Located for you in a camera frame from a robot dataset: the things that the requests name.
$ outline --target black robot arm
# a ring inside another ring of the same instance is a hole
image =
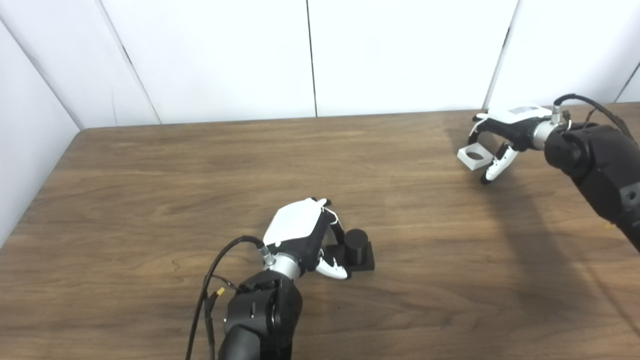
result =
[[[245,280],[227,307],[220,360],[284,360],[302,311],[302,296],[287,276],[261,271]]]
[[[559,99],[583,100],[578,96]],[[556,103],[554,113],[559,111]],[[545,159],[568,175],[594,211],[615,224],[640,252],[640,148],[620,118],[608,110],[603,113],[620,130],[582,124],[554,131],[545,143]]]

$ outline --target wire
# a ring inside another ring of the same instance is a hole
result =
[[[564,121],[566,122],[566,129],[564,130],[564,132],[567,133],[573,126],[573,121],[571,120],[571,114],[569,113],[569,110],[564,110],[562,112],[562,116],[564,118]]]
[[[216,303],[216,299],[222,295],[225,291],[224,288],[220,288],[220,290],[216,291],[211,295],[211,297],[207,298],[207,301],[204,305],[204,324],[207,328],[207,342],[209,343],[209,360],[216,360],[216,337],[213,333],[213,317],[211,316],[211,312],[213,310],[213,306]]]
[[[615,116],[611,111],[607,110],[607,108],[605,108],[598,102],[589,99],[588,97],[577,94],[562,95],[554,101],[554,106],[560,106],[565,100],[569,99],[581,100],[586,102],[587,104],[593,105],[593,107],[595,107],[598,111],[606,115],[609,120],[611,120],[611,122],[614,123],[620,129],[620,131],[622,131],[624,135],[627,135],[631,140],[634,140],[634,137],[631,135],[631,132],[629,131],[629,128],[627,127],[627,124],[624,122],[624,120]]]
[[[598,108],[593,108],[591,109],[591,111],[589,111],[589,113],[587,114],[587,118],[584,119],[584,125],[583,126],[587,126],[587,124],[589,123],[589,120],[591,120],[591,116],[593,115],[594,112],[596,112]]]
[[[239,289],[238,289],[238,287],[237,287],[234,283],[232,283],[231,281],[227,280],[226,278],[224,278],[224,277],[222,277],[222,276],[220,276],[220,275],[212,274],[212,275],[211,275],[211,277],[216,278],[216,279],[218,279],[218,280],[221,280],[221,281],[222,281],[222,282],[224,282],[224,283],[225,283],[229,288],[231,288],[231,290],[235,290],[235,291],[238,291],[238,290],[239,290]]]
[[[191,359],[191,353],[193,351],[193,342],[194,342],[195,337],[196,337],[196,330],[198,329],[198,318],[200,317],[200,310],[202,308],[202,304],[204,303],[205,299],[207,298],[207,288],[209,288],[209,283],[211,282],[211,279],[214,277],[213,272],[216,270],[216,267],[218,267],[218,263],[220,263],[220,260],[222,260],[222,257],[232,247],[234,247],[234,246],[236,246],[236,245],[238,245],[239,243],[242,243],[242,242],[253,243],[255,245],[255,247],[257,247],[258,249],[261,249],[261,248],[264,247],[264,243],[262,241],[260,241],[258,238],[255,238],[253,236],[243,235],[243,236],[240,236],[239,238],[234,239],[233,241],[228,243],[227,246],[223,247],[222,250],[220,250],[220,253],[218,254],[218,256],[216,256],[216,259],[213,261],[213,263],[211,263],[211,267],[209,268],[209,271],[207,272],[207,275],[205,275],[204,279],[202,280],[202,290],[200,290],[200,296],[198,297],[198,303],[196,304],[196,308],[193,311],[193,322],[191,323],[191,331],[189,332],[189,343],[187,344],[187,354],[184,357],[185,360],[190,360]]]

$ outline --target black square base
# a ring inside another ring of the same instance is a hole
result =
[[[336,262],[338,262],[338,265],[344,266],[344,268],[350,272],[369,271],[376,268],[376,262],[373,258],[373,248],[371,247],[371,242],[367,243],[367,246],[364,249],[366,261],[361,265],[346,263],[346,258],[344,256],[345,246],[346,245],[327,245],[326,252],[327,254],[335,258]]]

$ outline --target white square block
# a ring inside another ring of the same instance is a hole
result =
[[[478,154],[482,158],[479,160],[469,157],[469,153]],[[458,150],[458,159],[462,161],[471,171],[477,170],[483,166],[489,165],[493,159],[493,155],[489,150],[485,149],[480,143],[473,143]]]

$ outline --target robot finger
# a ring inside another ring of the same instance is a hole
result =
[[[482,119],[482,120],[478,120],[478,122],[476,122],[476,124],[471,129],[471,133],[469,134],[469,139],[468,139],[467,145],[471,145],[473,143],[477,143],[478,142],[478,138],[480,137],[480,134],[482,132],[486,131],[486,125],[484,124],[486,121],[487,121],[487,119]]]
[[[324,206],[324,207],[331,206],[331,200],[329,200],[329,199],[320,199],[320,200],[318,200],[315,197],[312,197],[311,199],[313,201],[317,202],[318,204],[320,204],[320,206]]]
[[[318,254],[318,265],[316,271],[327,277],[333,277],[334,279],[349,279],[351,274],[344,268],[344,266],[338,265],[338,262],[333,256],[329,256],[321,249]]]
[[[488,119],[488,117],[489,117],[489,114],[488,114],[488,113],[479,113],[479,114],[476,114],[476,115],[471,119],[471,121],[472,121],[472,122],[478,122],[478,121],[480,121],[480,120],[486,120],[486,119]]]
[[[515,151],[509,142],[504,142],[495,153],[493,162],[489,168],[486,169],[483,176],[480,178],[480,182],[484,185],[490,184],[495,180],[518,156],[518,151]]]
[[[340,223],[340,219],[338,219],[338,214],[334,213],[333,211],[327,209],[327,208],[323,208],[324,211],[326,211],[327,213],[333,215],[333,221],[329,224],[329,228],[333,231],[333,235],[335,237],[335,241],[340,244],[343,245],[344,244],[344,228],[342,227],[342,224]]]

